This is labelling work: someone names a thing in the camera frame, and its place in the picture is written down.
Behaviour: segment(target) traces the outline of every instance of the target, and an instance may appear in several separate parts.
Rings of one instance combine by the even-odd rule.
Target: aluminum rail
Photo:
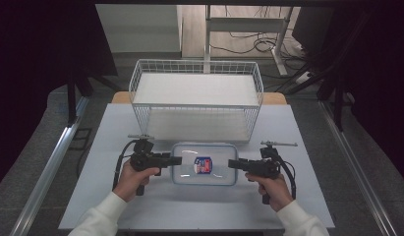
[[[378,225],[382,235],[397,235],[394,227],[392,226],[391,220],[389,219],[388,213],[386,212],[381,200],[374,191],[367,176],[365,175],[364,170],[362,169],[355,153],[352,151],[352,148],[350,147],[345,135],[343,134],[343,132],[339,132],[336,125],[334,124],[333,119],[331,118],[333,114],[327,102],[319,101],[318,104],[323,110],[330,130],[332,131],[333,136],[338,142],[339,147],[342,150],[342,153],[345,156],[349,167],[351,168],[352,174],[354,175],[355,180],[357,181],[358,186],[361,189],[361,192],[365,200],[367,201],[368,206],[370,207],[370,211],[372,212],[376,224]]]
[[[41,176],[36,182],[35,187],[30,193],[29,199],[25,204],[17,222],[12,229],[10,235],[27,235],[30,227],[38,213],[38,210],[54,180],[55,174],[60,167],[61,161],[66,154],[66,151],[70,145],[73,136],[76,134],[77,129],[85,114],[85,110],[88,104],[88,98],[82,97],[77,105],[77,119],[72,127],[64,129],[63,134],[60,137],[54,151],[48,159],[48,162],[42,171]]]

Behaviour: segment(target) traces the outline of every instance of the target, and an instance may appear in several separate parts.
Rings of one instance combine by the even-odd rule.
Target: person
[[[149,177],[159,171],[158,168],[149,168],[137,172],[132,168],[130,160],[126,161],[116,188],[98,206],[86,211],[78,226],[69,235],[115,235],[118,230],[117,220],[128,202],[135,197],[138,186],[147,185]],[[275,180],[252,174],[246,174],[246,177],[259,183],[261,195],[270,195],[269,205],[281,220],[285,236],[328,235],[321,221],[307,214],[297,201],[292,199],[282,174]]]

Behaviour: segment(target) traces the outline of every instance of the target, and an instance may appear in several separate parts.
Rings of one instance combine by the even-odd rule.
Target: white sweater
[[[79,225],[69,235],[115,235],[118,230],[117,221],[127,205],[111,192],[98,206],[86,211]],[[321,221],[307,214],[296,201],[280,210],[277,216],[285,228],[285,236],[328,235]]]

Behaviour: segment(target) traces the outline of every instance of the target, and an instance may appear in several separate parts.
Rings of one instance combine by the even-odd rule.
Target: wire basket
[[[246,143],[263,86],[255,62],[139,60],[129,94],[142,135]]]

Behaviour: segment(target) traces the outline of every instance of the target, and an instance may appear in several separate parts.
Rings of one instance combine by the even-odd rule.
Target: label
[[[196,174],[210,174],[213,168],[213,162],[208,156],[198,156],[195,159]]]

